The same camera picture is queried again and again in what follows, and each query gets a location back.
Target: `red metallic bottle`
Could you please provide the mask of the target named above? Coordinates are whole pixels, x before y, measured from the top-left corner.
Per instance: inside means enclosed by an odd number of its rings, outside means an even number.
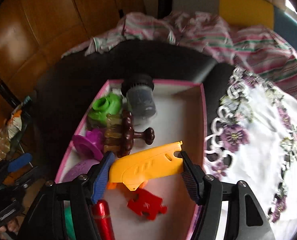
[[[108,203],[104,199],[92,206],[92,213],[102,240],[115,240]]]

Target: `purple spool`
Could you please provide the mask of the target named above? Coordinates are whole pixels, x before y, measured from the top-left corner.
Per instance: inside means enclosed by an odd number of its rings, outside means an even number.
[[[73,135],[72,137],[74,147],[79,155],[98,161],[103,158],[104,140],[104,132],[98,128],[87,131],[85,137],[82,135]]]

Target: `striped blanket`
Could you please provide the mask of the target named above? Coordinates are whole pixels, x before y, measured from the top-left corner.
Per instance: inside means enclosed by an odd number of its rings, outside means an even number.
[[[196,49],[218,62],[239,64],[297,99],[297,51],[290,44],[262,25],[238,29],[220,16],[205,12],[172,12],[159,20],[142,13],[129,13],[115,29],[72,48],[63,56],[87,47],[86,55],[104,53],[121,41],[132,39],[168,42]]]

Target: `yellow plastic toy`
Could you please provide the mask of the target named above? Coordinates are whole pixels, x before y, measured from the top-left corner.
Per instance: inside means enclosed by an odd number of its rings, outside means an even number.
[[[122,157],[109,171],[109,182],[122,182],[130,190],[136,190],[145,180],[181,173],[183,160],[174,156],[181,151],[182,141],[165,144]]]

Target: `purple disc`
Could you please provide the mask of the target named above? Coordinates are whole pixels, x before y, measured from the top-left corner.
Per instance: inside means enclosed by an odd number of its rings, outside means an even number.
[[[90,159],[77,163],[68,171],[68,173],[65,174],[62,182],[72,181],[77,176],[88,173],[88,171],[94,164],[99,164],[99,161]]]
[[[79,155],[98,161],[103,158],[101,150],[103,150],[104,147],[104,135],[99,129],[87,131],[85,137],[81,135],[73,135],[72,141]]]

